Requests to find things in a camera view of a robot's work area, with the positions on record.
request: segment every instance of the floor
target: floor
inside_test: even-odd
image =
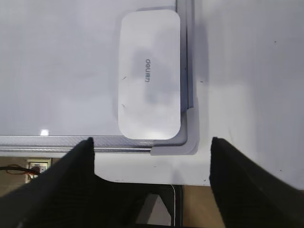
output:
[[[0,166],[25,166],[28,158],[0,157]],[[0,171],[0,197],[25,183],[25,175]],[[224,228],[210,187],[184,186],[184,225],[197,228]]]

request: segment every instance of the wall outlet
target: wall outlet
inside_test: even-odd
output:
[[[52,164],[51,158],[41,158],[41,159],[28,159],[27,168],[32,169],[33,167],[39,167],[39,172],[43,173]],[[36,178],[37,175],[26,175],[25,182],[28,183],[32,178]]]

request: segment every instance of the power cord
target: power cord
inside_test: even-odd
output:
[[[13,175],[22,175],[22,174],[39,175],[40,174],[39,171],[36,171],[34,169],[26,169],[19,165],[3,166],[3,167],[0,167],[0,170],[6,170],[8,174],[13,174]],[[9,170],[22,171],[22,173],[10,173],[10,172],[8,172]]]

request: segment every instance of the white eraser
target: white eraser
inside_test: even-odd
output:
[[[167,140],[181,127],[180,17],[138,11],[122,21],[118,123],[130,139]]]

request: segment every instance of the deli logo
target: deli logo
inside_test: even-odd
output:
[[[151,73],[151,60],[146,59],[146,72],[145,72],[145,82],[150,82],[150,73]]]

